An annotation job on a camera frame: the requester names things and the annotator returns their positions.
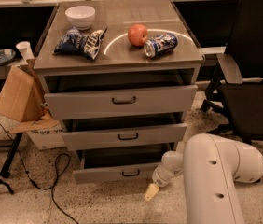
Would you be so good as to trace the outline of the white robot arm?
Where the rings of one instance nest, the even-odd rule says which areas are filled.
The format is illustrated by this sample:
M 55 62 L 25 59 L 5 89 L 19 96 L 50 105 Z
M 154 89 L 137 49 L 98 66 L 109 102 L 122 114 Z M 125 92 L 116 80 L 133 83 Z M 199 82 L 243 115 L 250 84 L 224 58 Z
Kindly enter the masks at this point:
M 184 177 L 187 224 L 245 224 L 235 184 L 257 182 L 263 176 L 263 156 L 243 142 L 197 134 L 182 153 L 163 154 L 145 199 L 153 199 L 179 175 Z

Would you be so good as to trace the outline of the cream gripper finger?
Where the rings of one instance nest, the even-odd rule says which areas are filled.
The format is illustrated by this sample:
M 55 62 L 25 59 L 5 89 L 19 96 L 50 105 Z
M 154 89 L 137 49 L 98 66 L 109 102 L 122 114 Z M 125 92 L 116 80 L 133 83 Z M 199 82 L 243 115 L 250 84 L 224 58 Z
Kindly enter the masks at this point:
M 151 201 L 159 192 L 159 186 L 155 183 L 149 184 L 145 193 L 145 200 Z

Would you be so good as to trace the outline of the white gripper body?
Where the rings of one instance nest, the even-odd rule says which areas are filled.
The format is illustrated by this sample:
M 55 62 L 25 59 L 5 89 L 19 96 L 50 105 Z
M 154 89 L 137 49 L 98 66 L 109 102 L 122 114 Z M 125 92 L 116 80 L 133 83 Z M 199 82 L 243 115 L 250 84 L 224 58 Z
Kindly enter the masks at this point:
M 183 172 L 183 167 L 179 166 L 166 166 L 165 164 L 160 164 L 152 175 L 153 182 L 159 187 L 165 187 L 170 181 L 178 177 Z

